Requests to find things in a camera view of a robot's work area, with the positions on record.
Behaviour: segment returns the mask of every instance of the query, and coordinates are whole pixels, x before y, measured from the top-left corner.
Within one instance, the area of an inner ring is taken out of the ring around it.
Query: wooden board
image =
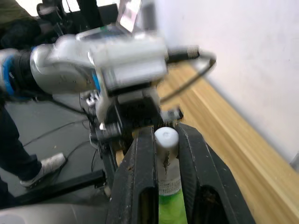
[[[195,74],[183,64],[158,87],[165,96]],[[299,174],[204,79],[162,108],[180,105],[232,171],[257,224],[299,224]]]

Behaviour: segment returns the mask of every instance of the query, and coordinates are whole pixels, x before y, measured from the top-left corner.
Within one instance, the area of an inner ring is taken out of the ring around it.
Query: person
[[[38,22],[15,0],[0,1],[0,49],[31,47],[40,33]]]
[[[104,26],[97,6],[97,0],[77,0],[77,3],[90,29]]]
[[[5,109],[0,105],[0,167],[16,175],[20,184],[31,187],[45,176],[59,170],[66,163],[62,153],[39,161],[36,155],[29,155],[19,141],[18,129]],[[14,207],[18,201],[9,193],[7,183],[0,178],[0,209]]]

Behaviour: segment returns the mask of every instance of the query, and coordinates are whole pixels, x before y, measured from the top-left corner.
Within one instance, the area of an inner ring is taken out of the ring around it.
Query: leg
[[[18,176],[22,186],[34,185],[65,164],[66,158],[62,153],[41,162],[36,155],[28,155],[19,141],[14,121],[4,107],[0,110],[0,167]]]
[[[1,38],[2,48],[23,49],[34,45],[34,39],[41,33],[36,20],[17,20],[11,24]]]
[[[104,26],[96,0],[77,0],[77,3],[91,29]]]
[[[19,132],[5,108],[0,112],[0,167],[27,181],[41,170],[36,155],[28,155],[19,141]]]

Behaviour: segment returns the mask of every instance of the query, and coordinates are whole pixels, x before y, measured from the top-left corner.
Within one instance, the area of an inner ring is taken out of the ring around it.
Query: bottle
[[[170,127],[155,132],[159,183],[159,224],[187,224],[179,171],[178,133]]]

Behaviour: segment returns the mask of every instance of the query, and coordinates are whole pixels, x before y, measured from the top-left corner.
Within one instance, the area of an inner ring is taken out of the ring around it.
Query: black cable
[[[72,112],[79,113],[79,114],[82,114],[82,115],[85,115],[85,116],[89,116],[89,114],[87,114],[85,111],[77,110],[77,109],[75,109],[75,108],[73,108],[73,107],[71,107],[71,106],[68,106],[68,105],[66,105],[66,104],[64,104],[64,103],[62,103],[62,102],[60,102],[60,101],[57,101],[57,100],[55,100],[55,99],[53,99],[53,98],[49,98],[49,99],[47,99],[47,100],[48,100],[49,102],[52,102],[53,104],[55,104],[55,105],[57,105],[57,106],[60,106],[60,107],[64,108],[64,109],[67,109],[67,110],[70,110],[70,111],[72,111]]]
[[[80,105],[81,110],[83,110],[83,107],[81,105],[81,94],[80,93],[79,93],[79,105]]]
[[[193,85],[199,78],[203,77],[216,63],[216,59],[214,59],[214,57],[210,56],[209,59],[210,59],[209,65],[206,68],[204,68],[202,71],[199,71],[194,77],[190,78],[187,82],[185,82],[185,84],[180,86],[177,90],[173,91],[168,96],[163,97],[161,99],[161,104],[179,95],[180,93],[188,89],[191,85]]]
[[[88,128],[88,127],[86,127],[86,126],[84,125],[84,121],[88,121],[88,120],[83,120],[83,121],[82,121],[82,126],[83,126],[83,127],[86,129],[86,130],[88,130],[88,131],[89,131],[89,130],[90,130],[90,128]]]
[[[69,8],[70,13],[72,13],[68,0],[66,0],[67,7]]]
[[[83,111],[80,111],[76,108],[73,108],[71,106],[68,106],[60,101],[57,101],[55,99],[53,99],[53,97],[49,94],[41,94],[41,93],[38,93],[38,92],[34,92],[34,91],[28,91],[28,90],[22,90],[19,95],[17,95],[17,97],[31,97],[31,98],[38,98],[38,99],[42,99],[42,101],[49,101],[57,106],[60,106],[64,109],[67,109],[67,110],[70,110],[72,112],[75,112],[75,113],[79,113],[79,114],[82,114],[82,115],[85,115],[88,117],[88,119],[90,119],[91,117],[94,117],[94,115],[90,115],[88,114],[85,110]]]
[[[76,124],[76,123],[81,123],[81,122],[84,122],[84,121],[87,121],[87,120],[88,120],[88,119],[77,120],[77,121],[73,121],[73,122],[71,122],[71,123],[68,123],[68,124],[66,124],[66,125],[62,125],[62,126],[60,126],[60,127],[57,127],[57,128],[55,128],[55,129],[53,129],[53,130],[51,130],[51,131],[48,131],[48,132],[46,132],[46,133],[44,133],[44,134],[42,134],[42,135],[40,135],[40,136],[38,136],[38,137],[36,137],[36,138],[30,140],[29,142],[27,142],[26,144],[24,144],[23,147],[25,147],[25,146],[29,145],[30,143],[32,143],[32,142],[34,142],[34,141],[37,141],[37,140],[39,140],[39,139],[41,139],[41,138],[43,138],[43,137],[45,137],[45,136],[47,136],[47,135],[49,135],[49,134],[52,134],[52,133],[58,131],[59,129],[64,128],[64,127],[66,127],[66,126],[68,126],[68,125],[73,125],[73,124]]]
[[[70,153],[66,156],[66,160],[69,159],[69,157],[77,150],[79,149],[81,146],[83,146],[86,143],[89,143],[90,141],[83,141],[80,144],[78,144],[73,150],[70,151]],[[49,184],[47,184],[47,186],[55,184],[58,177],[60,176],[61,170],[63,169],[64,166],[60,167],[59,170],[56,172],[56,174],[52,177],[51,181]]]
[[[93,172],[93,162],[94,162],[94,158],[95,158],[95,155],[96,155],[96,153],[97,153],[97,149],[94,151],[94,154],[93,154],[93,159],[92,159],[92,164],[91,164],[91,172]]]
[[[68,159],[78,148],[80,148],[81,146],[83,146],[84,144],[89,143],[89,142],[90,142],[89,140],[81,142],[73,150],[71,150],[71,152],[66,156],[66,159]]]

